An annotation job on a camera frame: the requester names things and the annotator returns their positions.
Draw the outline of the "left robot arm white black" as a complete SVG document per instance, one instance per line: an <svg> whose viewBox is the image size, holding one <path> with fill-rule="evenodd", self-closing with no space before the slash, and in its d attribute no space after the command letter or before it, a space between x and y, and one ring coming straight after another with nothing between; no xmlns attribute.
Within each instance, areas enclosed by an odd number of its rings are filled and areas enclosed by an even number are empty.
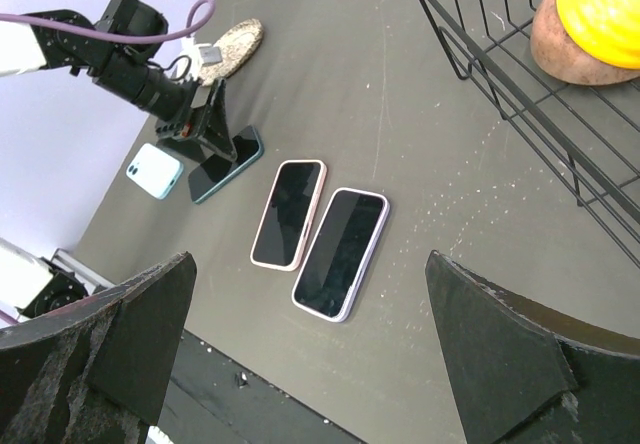
<svg viewBox="0 0 640 444"><path fill-rule="evenodd" d="M215 0L198 0L187 25L169 32L166 18L140 0L111 0L95 23L82 14L60 9L1 16L1 73L20 75L66 67L85 72L98 87L155 117L159 145L201 163L204 152L228 162L238 158L226 120L226 82L215 80L206 101L193 104L204 83L196 57L177 76L153 58L167 41L192 36L215 11Z"/></svg>

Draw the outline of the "light blue phone case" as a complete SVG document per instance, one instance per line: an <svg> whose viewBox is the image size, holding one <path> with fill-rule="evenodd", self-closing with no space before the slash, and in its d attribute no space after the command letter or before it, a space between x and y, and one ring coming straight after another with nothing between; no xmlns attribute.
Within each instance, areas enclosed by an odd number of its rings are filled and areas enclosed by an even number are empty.
<svg viewBox="0 0 640 444"><path fill-rule="evenodd" d="M163 200L181 176L184 165L153 144L145 143L126 166L126 176L155 199Z"/></svg>

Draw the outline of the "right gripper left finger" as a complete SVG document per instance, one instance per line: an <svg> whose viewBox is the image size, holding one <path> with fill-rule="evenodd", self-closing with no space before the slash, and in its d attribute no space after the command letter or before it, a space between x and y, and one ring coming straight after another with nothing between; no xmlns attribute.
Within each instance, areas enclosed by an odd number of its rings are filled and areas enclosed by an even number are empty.
<svg viewBox="0 0 640 444"><path fill-rule="evenodd" d="M143 443L157 425L197 276L182 252L1 331L4 443Z"/></svg>

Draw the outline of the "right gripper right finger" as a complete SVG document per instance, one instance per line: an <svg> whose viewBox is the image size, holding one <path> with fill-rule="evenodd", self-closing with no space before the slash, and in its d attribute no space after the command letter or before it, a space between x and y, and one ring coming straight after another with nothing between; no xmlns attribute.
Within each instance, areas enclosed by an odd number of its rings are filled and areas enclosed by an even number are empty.
<svg viewBox="0 0 640 444"><path fill-rule="evenodd" d="M469 443L636 443L639 341L432 251L425 277Z"/></svg>

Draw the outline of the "green smartphone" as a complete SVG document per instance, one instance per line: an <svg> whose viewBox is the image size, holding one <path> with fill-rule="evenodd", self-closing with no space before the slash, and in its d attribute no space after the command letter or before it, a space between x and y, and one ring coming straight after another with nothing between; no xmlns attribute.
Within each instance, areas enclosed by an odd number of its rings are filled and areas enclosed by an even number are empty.
<svg viewBox="0 0 640 444"><path fill-rule="evenodd" d="M264 153L262 139L254 126L247 126L233 137L237 151L234 162L212 155L188 176L191 201L201 204L255 163Z"/></svg>

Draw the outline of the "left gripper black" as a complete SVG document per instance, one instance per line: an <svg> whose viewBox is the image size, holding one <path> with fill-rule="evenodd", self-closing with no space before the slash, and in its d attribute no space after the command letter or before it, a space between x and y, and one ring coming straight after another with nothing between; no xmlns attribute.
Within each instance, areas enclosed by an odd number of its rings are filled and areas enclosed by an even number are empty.
<svg viewBox="0 0 640 444"><path fill-rule="evenodd" d="M156 146L192 162L204 162L212 153L236 160L237 150L226 116L226 80L215 79L202 108L201 142L185 139L190 132L192 102L201 81L170 79L162 70L114 54L102 70L92 69L97 86L157 118Z"/></svg>

